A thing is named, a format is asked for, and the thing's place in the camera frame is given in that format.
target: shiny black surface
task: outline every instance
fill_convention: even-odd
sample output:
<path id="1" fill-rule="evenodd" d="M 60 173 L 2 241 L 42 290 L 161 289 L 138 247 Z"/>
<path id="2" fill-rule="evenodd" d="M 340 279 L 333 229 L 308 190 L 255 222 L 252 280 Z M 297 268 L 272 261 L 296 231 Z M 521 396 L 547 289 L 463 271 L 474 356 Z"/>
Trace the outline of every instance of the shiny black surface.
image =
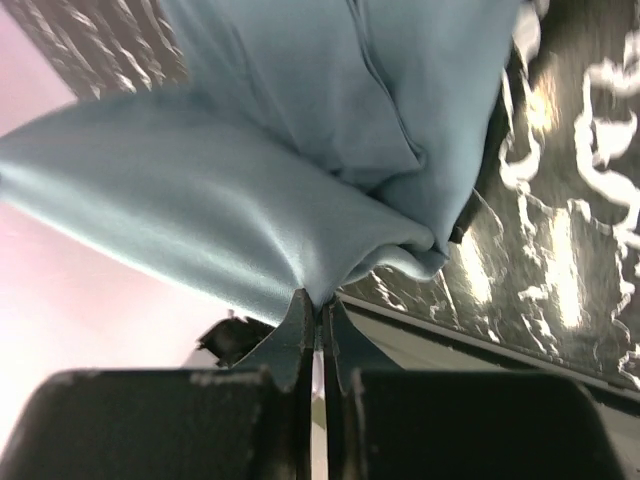
<path id="1" fill-rule="evenodd" d="M 503 164 L 491 148 L 505 118 L 500 99 L 478 208 L 451 261 L 430 283 L 379 268 L 344 292 L 640 388 L 638 12 L 632 0 L 551 0 L 540 13 L 539 53 L 528 69 L 526 54 L 507 68 L 513 134 L 503 146 L 511 139 L 512 148 Z M 605 59 L 617 80 L 603 79 Z M 582 92 L 592 65 L 589 115 Z"/>
<path id="2" fill-rule="evenodd" d="M 187 80 L 156 0 L 0 0 L 79 100 Z"/>

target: black plastic part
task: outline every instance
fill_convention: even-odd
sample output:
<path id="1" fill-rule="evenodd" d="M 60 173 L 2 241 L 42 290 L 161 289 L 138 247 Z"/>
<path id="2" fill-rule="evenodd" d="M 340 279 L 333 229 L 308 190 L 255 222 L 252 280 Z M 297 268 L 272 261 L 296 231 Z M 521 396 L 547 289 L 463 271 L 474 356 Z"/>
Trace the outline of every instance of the black plastic part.
<path id="1" fill-rule="evenodd" d="M 320 335 L 330 480 L 624 478 L 577 384 L 401 370 L 340 301 L 316 317 L 300 290 L 233 369 L 52 377 L 24 411 L 0 480 L 308 480 Z"/>
<path id="2" fill-rule="evenodd" d="M 334 298 L 325 305 L 321 321 L 329 478 L 340 479 L 345 471 L 352 470 L 347 462 L 354 461 L 357 455 L 353 451 L 354 432 L 345 430 L 354 424 L 345 425 L 344 421 L 350 417 L 345 412 L 344 397 L 351 390 L 353 375 L 360 368 L 402 370 L 353 325 L 341 301 Z"/>
<path id="3" fill-rule="evenodd" d="M 563 378 L 362 372 L 347 404 L 358 448 L 343 478 L 625 478 L 586 392 Z"/>
<path id="4" fill-rule="evenodd" d="M 241 320 L 237 317 L 218 322 L 198 339 L 200 349 L 206 349 L 219 360 L 219 367 L 232 367 L 242 360 L 256 345 L 274 330 L 253 318 Z"/>

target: light blue fabric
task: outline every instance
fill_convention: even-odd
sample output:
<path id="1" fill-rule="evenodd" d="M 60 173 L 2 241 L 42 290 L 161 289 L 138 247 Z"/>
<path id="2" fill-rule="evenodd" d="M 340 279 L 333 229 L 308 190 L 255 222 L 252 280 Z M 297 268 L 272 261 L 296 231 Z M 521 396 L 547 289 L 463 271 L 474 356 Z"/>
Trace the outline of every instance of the light blue fabric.
<path id="1" fill-rule="evenodd" d="M 0 198 L 277 323 L 430 279 L 480 166 L 517 0 L 167 0 L 192 84 L 0 140 Z"/>

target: white wall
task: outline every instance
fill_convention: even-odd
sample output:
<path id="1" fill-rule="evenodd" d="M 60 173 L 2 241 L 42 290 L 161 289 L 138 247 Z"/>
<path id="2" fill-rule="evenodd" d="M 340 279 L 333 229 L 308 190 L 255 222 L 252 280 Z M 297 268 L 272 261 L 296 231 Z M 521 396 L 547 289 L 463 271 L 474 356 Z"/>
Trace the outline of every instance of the white wall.
<path id="1" fill-rule="evenodd" d="M 75 97 L 0 6 L 0 136 Z M 133 271 L 1 203 L 0 451 L 54 371 L 177 367 L 227 313 Z"/>

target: light blue cloth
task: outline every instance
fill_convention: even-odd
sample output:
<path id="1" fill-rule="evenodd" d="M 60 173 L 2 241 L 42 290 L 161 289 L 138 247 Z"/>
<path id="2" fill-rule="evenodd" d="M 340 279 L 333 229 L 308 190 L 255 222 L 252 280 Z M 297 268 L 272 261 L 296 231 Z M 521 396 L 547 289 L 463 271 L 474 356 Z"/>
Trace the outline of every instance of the light blue cloth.
<path id="1" fill-rule="evenodd" d="M 277 323 L 375 265 L 430 279 L 480 166 L 517 0 L 166 0 L 192 84 L 0 140 L 0 198 Z"/>

